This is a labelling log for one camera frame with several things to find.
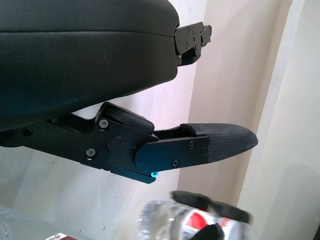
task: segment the hex bolt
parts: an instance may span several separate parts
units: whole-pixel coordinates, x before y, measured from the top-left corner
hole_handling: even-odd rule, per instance
[[[109,126],[109,122],[106,119],[102,119],[99,122],[99,126],[102,129],[106,129]]]
[[[173,160],[171,166],[175,169],[179,166],[180,162],[178,160]]]
[[[92,158],[96,155],[96,150],[93,148],[89,148],[87,151],[85,151],[85,154],[87,157]]]
[[[195,147],[196,143],[194,141],[189,142],[189,148],[193,149]]]
[[[29,126],[26,126],[23,130],[22,130],[22,134],[25,137],[30,137],[32,134],[34,133],[33,129]]]
[[[202,155],[208,155],[208,148],[207,148],[207,147],[203,147],[203,148],[201,149],[201,154],[202,154]]]

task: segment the white wall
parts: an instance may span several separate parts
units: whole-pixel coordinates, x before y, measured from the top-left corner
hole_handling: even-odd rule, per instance
[[[233,123],[257,130],[290,3],[207,2],[204,22],[212,25],[212,36],[197,64],[190,123]],[[182,169],[178,189],[237,204],[249,157]]]
[[[262,240],[312,240],[319,226],[319,10],[319,0],[305,0],[252,186],[241,194]]]

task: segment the black screw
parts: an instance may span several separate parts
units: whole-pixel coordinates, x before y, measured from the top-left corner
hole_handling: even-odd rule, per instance
[[[178,160],[173,160],[171,166],[175,169],[179,166],[180,162]]]
[[[202,154],[202,155],[208,155],[208,148],[207,148],[207,147],[203,147],[203,148],[201,149],[201,154]]]
[[[194,141],[190,141],[189,142],[189,148],[194,148],[195,147],[195,145],[196,145],[196,143],[194,142]]]
[[[26,126],[23,130],[22,130],[22,134],[25,137],[29,137],[34,133],[33,129],[29,126]]]
[[[85,154],[89,158],[93,158],[96,155],[96,150],[94,148],[89,148],[87,151],[85,151]]]

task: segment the screw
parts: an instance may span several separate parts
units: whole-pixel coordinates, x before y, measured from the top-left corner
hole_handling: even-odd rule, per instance
[[[155,171],[155,172],[151,173],[151,177],[153,177],[153,178],[156,178],[158,176],[159,176],[159,172],[158,171]]]
[[[208,148],[207,148],[207,147],[203,147],[203,148],[201,149],[201,154],[202,154],[202,155],[208,155]]]
[[[173,160],[171,166],[175,169],[179,166],[180,162],[178,160]]]
[[[89,157],[92,158],[93,156],[96,155],[96,150],[93,148],[89,148],[87,151],[85,151],[85,154]]]
[[[34,133],[33,129],[29,126],[26,126],[23,130],[22,130],[22,134],[25,137],[29,137]]]
[[[195,145],[196,145],[196,143],[194,142],[194,141],[190,141],[189,142],[189,148],[194,148],[195,147]]]
[[[109,126],[109,122],[105,119],[100,120],[99,126],[102,129],[106,129]]]

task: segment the red label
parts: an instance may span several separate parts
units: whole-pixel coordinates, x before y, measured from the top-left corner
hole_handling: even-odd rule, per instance
[[[221,220],[221,222],[219,223],[219,225],[220,225],[222,228],[224,228],[224,227],[226,227],[226,226],[228,225],[229,222],[230,222],[230,219],[229,219],[229,218],[223,218],[223,219]]]
[[[61,240],[77,240],[77,239],[70,237],[70,236],[66,236],[64,238],[61,238]]]
[[[189,227],[192,227],[192,228],[194,228],[194,229],[201,230],[201,229],[203,229],[205,226],[207,226],[208,223],[207,223],[206,219],[205,219],[203,216],[201,216],[199,213],[196,213],[196,212],[195,212],[195,213],[190,217],[190,219],[189,219],[189,221],[187,222],[186,225],[189,226]]]

